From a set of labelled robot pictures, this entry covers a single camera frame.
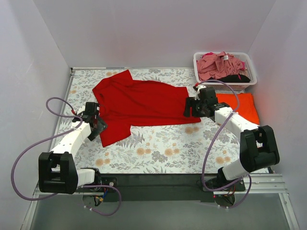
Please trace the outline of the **red t shirt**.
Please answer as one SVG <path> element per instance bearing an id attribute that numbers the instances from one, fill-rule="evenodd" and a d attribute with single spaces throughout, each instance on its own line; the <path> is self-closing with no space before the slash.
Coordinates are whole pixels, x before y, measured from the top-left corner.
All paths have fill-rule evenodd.
<path id="1" fill-rule="evenodd" d="M 103 147 L 131 135 L 131 126 L 166 126 L 198 123 L 185 117 L 186 87 L 152 80 L 134 80 L 129 70 L 101 80 L 93 88 L 99 116 L 107 128 L 100 133 Z"/>

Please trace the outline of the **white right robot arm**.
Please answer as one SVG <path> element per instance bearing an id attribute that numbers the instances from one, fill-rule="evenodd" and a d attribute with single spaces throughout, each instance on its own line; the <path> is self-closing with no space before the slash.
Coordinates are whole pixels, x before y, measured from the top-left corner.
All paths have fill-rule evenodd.
<path id="1" fill-rule="evenodd" d="M 244 176 L 271 167 L 280 162 L 274 131 L 270 126 L 254 124 L 233 110 L 228 104 L 220 103 L 212 87 L 196 86 L 196 95 L 186 98 L 184 116 L 207 117 L 229 130 L 239 139 L 239 158 L 218 170 L 216 177 L 205 180 L 203 187 L 208 191 L 230 189 Z"/>

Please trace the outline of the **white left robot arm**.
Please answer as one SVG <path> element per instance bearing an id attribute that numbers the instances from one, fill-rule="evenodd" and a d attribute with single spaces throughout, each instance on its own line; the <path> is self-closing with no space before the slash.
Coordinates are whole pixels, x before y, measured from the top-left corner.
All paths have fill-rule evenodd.
<path id="1" fill-rule="evenodd" d="M 81 145 L 93 141 L 107 128 L 107 124 L 99 116 L 100 106 L 95 102 L 87 102 L 74 118 L 72 132 L 50 152 L 43 152 L 38 158 L 39 189 L 44 193 L 73 194 L 79 187 L 86 186 L 96 192 L 102 186 L 100 172 L 96 168 L 76 169 L 74 158 Z"/>

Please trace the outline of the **folded orange t shirt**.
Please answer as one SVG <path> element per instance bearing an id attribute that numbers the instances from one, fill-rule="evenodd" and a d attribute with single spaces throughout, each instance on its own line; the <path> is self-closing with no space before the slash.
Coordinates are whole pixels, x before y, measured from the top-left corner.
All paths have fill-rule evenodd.
<path id="1" fill-rule="evenodd" d="M 235 95 L 218 93 L 216 96 L 218 98 L 218 102 L 228 104 L 233 110 L 237 107 Z M 260 120 L 254 105 L 253 95 L 251 93 L 240 93 L 237 94 L 237 97 L 240 102 L 240 106 L 237 110 L 239 115 L 244 117 L 246 120 L 259 125 Z"/>

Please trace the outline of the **pink garments in basket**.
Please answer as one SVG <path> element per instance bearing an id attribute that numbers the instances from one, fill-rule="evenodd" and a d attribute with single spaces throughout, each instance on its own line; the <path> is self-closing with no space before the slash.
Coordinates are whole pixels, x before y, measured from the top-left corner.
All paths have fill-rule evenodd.
<path id="1" fill-rule="evenodd" d="M 226 52 L 206 53 L 196 60 L 199 80 L 219 80 L 245 70 L 245 62 Z"/>

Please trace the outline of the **black garment in basket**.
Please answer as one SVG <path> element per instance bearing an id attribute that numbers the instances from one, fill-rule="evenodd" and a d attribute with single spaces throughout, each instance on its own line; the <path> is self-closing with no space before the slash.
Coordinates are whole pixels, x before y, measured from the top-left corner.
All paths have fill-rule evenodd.
<path id="1" fill-rule="evenodd" d="M 213 77 L 209 78 L 207 81 L 211 82 L 224 82 L 224 83 L 250 83 L 250 79 L 243 75 L 243 74 L 234 74 L 234 75 L 227 75 L 226 77 L 222 77 L 219 79 L 214 79 Z"/>

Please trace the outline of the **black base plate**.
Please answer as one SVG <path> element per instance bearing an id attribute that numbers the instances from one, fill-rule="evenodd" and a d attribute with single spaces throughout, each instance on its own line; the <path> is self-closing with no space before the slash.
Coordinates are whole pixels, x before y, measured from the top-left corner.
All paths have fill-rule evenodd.
<path id="1" fill-rule="evenodd" d="M 200 174 L 102 174 L 101 184 L 117 188 L 122 201 L 201 201 L 233 205 L 235 192 L 244 192 L 243 181 L 217 194 L 205 190 Z"/>

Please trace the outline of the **aluminium frame rail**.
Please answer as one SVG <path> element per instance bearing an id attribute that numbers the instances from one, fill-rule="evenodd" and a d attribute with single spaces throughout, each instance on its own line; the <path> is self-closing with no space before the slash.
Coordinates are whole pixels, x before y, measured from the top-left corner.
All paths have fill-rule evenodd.
<path id="1" fill-rule="evenodd" d="M 24 230 L 296 230 L 288 189 L 279 174 L 243 180 L 235 202 L 122 201 L 108 194 L 94 206 L 94 193 L 80 189 L 30 205 Z"/>

